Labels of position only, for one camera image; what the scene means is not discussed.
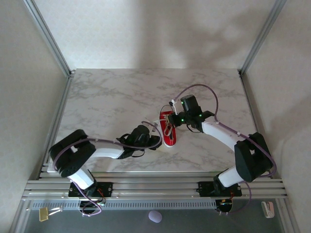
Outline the red shoe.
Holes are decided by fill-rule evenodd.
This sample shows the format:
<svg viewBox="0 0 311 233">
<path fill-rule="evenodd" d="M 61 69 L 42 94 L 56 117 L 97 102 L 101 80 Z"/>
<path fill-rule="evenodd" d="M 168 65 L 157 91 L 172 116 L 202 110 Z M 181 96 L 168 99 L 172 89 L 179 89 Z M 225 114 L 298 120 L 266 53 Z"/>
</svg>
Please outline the red shoe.
<svg viewBox="0 0 311 233">
<path fill-rule="evenodd" d="M 166 118 L 166 115 L 170 115 L 172 113 L 174 113 L 172 107 L 170 105 L 166 104 L 159 111 L 159 119 L 164 119 L 164 118 Z M 163 143 L 166 147 L 168 147 L 168 148 L 173 147 L 177 142 L 175 128 L 173 127 L 173 131 L 172 131 L 172 134 L 170 136 L 162 136 L 162 138 L 163 138 Z"/>
</svg>

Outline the lavender oval object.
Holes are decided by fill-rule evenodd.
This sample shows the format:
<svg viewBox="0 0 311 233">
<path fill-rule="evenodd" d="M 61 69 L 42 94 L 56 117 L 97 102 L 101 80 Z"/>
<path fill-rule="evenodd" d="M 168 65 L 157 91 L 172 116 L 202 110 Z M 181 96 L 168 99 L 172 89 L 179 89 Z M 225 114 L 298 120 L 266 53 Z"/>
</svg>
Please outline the lavender oval object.
<svg viewBox="0 0 311 233">
<path fill-rule="evenodd" d="M 162 214 L 156 210 L 151 210 L 148 213 L 148 218 L 154 223 L 160 223 L 162 221 Z"/>
</svg>

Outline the gold binder clip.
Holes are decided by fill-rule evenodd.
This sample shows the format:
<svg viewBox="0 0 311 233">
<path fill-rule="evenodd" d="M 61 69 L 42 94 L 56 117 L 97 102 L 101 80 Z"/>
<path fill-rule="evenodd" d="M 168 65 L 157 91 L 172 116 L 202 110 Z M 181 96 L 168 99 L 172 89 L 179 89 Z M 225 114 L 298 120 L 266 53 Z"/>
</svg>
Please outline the gold binder clip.
<svg viewBox="0 0 311 233">
<path fill-rule="evenodd" d="M 43 222 L 49 219 L 49 216 L 54 215 L 56 213 L 62 212 L 62 207 L 56 207 L 52 209 L 48 209 L 47 207 L 39 209 L 39 221 Z"/>
</svg>

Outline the white plastic clip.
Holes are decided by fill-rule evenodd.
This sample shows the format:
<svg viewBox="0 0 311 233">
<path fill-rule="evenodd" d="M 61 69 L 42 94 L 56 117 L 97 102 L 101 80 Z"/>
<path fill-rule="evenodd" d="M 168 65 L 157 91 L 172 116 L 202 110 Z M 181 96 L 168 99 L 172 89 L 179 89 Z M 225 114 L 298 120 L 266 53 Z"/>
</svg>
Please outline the white plastic clip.
<svg viewBox="0 0 311 233">
<path fill-rule="evenodd" d="M 262 201 L 261 206 L 266 218 L 273 218 L 275 216 L 274 204 L 271 201 Z"/>
</svg>

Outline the aluminium rail frame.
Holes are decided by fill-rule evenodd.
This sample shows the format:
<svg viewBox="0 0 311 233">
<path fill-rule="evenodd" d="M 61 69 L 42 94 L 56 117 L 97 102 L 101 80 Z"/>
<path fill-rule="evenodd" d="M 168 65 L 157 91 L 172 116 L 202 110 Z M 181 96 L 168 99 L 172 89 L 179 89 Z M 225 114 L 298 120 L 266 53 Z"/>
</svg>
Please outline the aluminium rail frame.
<svg viewBox="0 0 311 233">
<path fill-rule="evenodd" d="M 188 200 L 198 199 L 198 182 L 212 181 L 215 172 L 95 172 L 98 182 L 112 182 L 112 200 Z M 42 172 L 29 180 L 24 200 L 61 200 L 69 197 L 70 181 L 56 173 Z M 241 184 L 242 199 L 287 198 L 282 179 L 259 178 Z"/>
</svg>

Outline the aluminium side rail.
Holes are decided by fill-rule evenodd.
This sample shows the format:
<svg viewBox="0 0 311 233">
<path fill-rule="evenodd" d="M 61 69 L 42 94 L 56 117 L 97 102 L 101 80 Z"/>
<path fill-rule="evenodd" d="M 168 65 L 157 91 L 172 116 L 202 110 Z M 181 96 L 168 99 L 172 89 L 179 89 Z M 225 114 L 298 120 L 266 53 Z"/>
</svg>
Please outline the aluminium side rail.
<svg viewBox="0 0 311 233">
<path fill-rule="evenodd" d="M 251 83 L 246 73 L 241 75 L 241 82 L 244 88 L 244 92 L 246 94 L 247 102 L 249 105 L 249 109 L 252 115 L 253 122 L 255 124 L 255 128 L 261 134 L 265 134 L 265 129 L 264 129 L 264 125 L 263 125 L 261 115 L 259 112 L 258 103 L 256 101 L 253 88 L 251 87 Z"/>
<path fill-rule="evenodd" d="M 49 128 L 49 132 L 48 132 L 45 144 L 44 144 L 42 156 L 39 159 L 38 164 L 35 166 L 34 172 L 32 174 L 32 178 L 35 180 L 37 180 L 39 178 L 42 167 L 46 163 L 47 164 L 49 163 L 49 157 L 50 157 L 49 156 L 49 149 L 54 144 L 54 142 L 56 140 L 58 130 L 59 130 L 59 126 L 61 123 L 61 119 L 63 116 L 63 112 L 64 112 L 64 109 L 66 106 L 70 86 L 71 86 L 71 83 L 73 81 L 74 76 L 75 76 L 75 70 L 72 71 L 71 74 L 68 76 L 65 87 L 64 87 L 64 91 L 62 92 L 59 103 L 57 104 L 57 108 L 56 108 L 55 113 L 53 115 L 52 123 L 51 123 L 51 126 Z"/>
</svg>

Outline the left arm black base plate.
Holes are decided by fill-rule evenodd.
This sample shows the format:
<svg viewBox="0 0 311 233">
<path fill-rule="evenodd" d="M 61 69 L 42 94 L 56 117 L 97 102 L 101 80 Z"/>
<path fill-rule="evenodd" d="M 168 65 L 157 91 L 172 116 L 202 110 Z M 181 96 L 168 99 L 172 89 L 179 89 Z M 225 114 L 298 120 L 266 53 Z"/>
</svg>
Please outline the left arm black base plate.
<svg viewBox="0 0 311 233">
<path fill-rule="evenodd" d="M 85 196 L 89 198 L 110 198 L 113 191 L 113 183 L 111 182 L 96 182 L 87 189 L 82 189 Z M 78 190 L 75 184 L 71 183 L 69 188 L 69 198 L 84 197 Z"/>
</svg>

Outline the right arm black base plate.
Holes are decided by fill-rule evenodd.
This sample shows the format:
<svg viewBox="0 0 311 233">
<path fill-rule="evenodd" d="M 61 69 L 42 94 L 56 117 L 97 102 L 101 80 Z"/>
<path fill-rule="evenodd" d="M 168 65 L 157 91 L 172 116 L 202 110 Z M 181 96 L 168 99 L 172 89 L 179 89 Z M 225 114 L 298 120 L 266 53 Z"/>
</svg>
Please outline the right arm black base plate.
<svg viewBox="0 0 311 233">
<path fill-rule="evenodd" d="M 241 197 L 241 187 L 236 183 L 230 187 L 224 187 L 220 182 L 198 182 L 196 192 L 200 197 Z"/>
</svg>

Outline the aluminium corner post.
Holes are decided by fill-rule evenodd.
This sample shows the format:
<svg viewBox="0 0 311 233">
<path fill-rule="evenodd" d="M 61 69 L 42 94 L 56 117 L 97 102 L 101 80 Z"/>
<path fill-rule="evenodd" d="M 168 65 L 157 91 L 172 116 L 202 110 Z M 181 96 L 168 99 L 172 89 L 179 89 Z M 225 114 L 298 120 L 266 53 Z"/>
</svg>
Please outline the aluminium corner post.
<svg viewBox="0 0 311 233">
<path fill-rule="evenodd" d="M 31 17 L 34 20 L 37 28 L 39 29 L 40 33 L 42 34 L 43 39 L 45 40 L 47 46 L 51 50 L 52 54 L 54 55 L 57 63 L 59 64 L 60 68 L 62 69 L 64 75 L 66 77 L 71 77 L 71 69 L 65 60 L 53 34 L 51 33 L 42 13 L 39 10 L 35 0 L 22 0 L 28 9 Z"/>
<path fill-rule="evenodd" d="M 261 46 L 263 45 L 265 39 L 267 38 L 270 30 L 272 29 L 274 23 L 276 22 L 279 14 L 281 13 L 283 7 L 285 6 L 287 0 L 275 0 L 275 3 L 269 12 L 263 26 L 261 27 L 259 34 L 257 35 L 255 42 L 253 43 L 251 50 L 249 51 L 242 67 L 239 69 L 239 75 L 242 77 L 250 68 L 253 63 L 257 53 L 259 52 Z"/>
</svg>

